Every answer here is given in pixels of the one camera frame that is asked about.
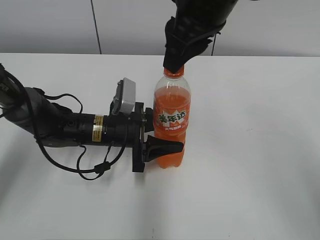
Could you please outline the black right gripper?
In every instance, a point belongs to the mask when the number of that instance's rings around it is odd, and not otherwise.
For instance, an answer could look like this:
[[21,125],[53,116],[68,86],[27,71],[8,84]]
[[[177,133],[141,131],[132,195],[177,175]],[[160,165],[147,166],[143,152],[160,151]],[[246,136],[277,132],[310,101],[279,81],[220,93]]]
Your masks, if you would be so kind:
[[165,25],[163,67],[178,72],[203,53],[211,38],[225,26],[236,0],[175,0],[176,15]]

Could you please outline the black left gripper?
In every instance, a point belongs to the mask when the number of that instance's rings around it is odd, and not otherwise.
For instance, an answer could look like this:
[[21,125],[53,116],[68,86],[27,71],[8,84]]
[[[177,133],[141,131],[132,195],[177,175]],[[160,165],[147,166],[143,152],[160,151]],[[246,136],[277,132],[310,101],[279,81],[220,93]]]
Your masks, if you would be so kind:
[[[180,153],[184,144],[179,141],[170,141],[149,135],[144,143],[144,162],[142,154],[142,117],[144,104],[136,102],[134,111],[129,115],[118,113],[112,114],[114,104],[110,104],[109,115],[103,118],[102,143],[105,146],[120,147],[120,152],[110,165],[114,165],[124,153],[125,148],[132,149],[132,172],[142,173],[145,163],[149,163],[159,157]],[[144,132],[154,131],[154,111],[146,107],[144,112]]]

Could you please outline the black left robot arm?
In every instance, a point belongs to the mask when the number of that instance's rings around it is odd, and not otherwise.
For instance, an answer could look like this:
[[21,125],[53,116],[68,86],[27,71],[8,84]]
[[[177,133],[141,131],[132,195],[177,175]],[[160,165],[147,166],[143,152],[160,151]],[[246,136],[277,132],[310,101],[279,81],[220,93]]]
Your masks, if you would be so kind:
[[31,133],[45,157],[46,148],[87,146],[132,149],[132,170],[141,173],[145,164],[162,156],[180,153],[181,141],[169,141],[149,135],[154,130],[153,110],[136,101],[136,84],[123,78],[117,84],[109,115],[73,112],[59,105],[56,96],[36,87],[24,87],[0,69],[1,116]]

